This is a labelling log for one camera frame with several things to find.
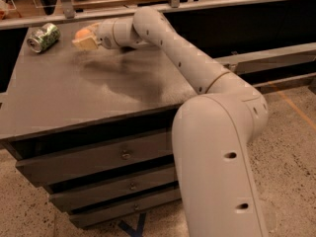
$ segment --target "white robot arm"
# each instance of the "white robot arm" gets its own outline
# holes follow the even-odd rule
[[[268,121],[260,92],[180,37],[150,7],[95,30],[105,48],[159,46],[199,94],[178,110],[173,152],[190,236],[268,236],[247,143]]]

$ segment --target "drawer handle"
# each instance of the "drawer handle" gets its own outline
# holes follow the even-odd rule
[[[138,205],[137,203],[134,205],[134,210],[135,210],[135,211],[138,211],[138,210],[139,210],[139,205]]]
[[[130,153],[127,150],[123,150],[121,152],[120,157],[121,157],[122,160],[128,160],[128,159],[130,159],[131,155],[130,155]]]
[[[130,183],[129,189],[130,189],[131,191],[135,191],[135,190],[137,189],[136,184],[135,184],[135,183]]]

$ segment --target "green can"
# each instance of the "green can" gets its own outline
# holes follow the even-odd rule
[[[52,23],[47,23],[31,33],[27,39],[27,44],[34,52],[42,52],[52,46],[59,38],[59,28]]]

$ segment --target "black panel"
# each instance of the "black panel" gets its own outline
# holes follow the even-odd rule
[[[16,64],[23,40],[28,29],[14,29],[0,31],[0,92],[6,92]]]
[[[166,13],[176,31],[212,57],[316,41],[316,0]]]

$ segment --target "gray tabletop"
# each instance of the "gray tabletop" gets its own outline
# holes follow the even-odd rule
[[[156,47],[78,51],[71,40],[89,24],[59,25],[59,42],[42,54],[24,42],[0,94],[0,139],[169,107],[196,94]]]

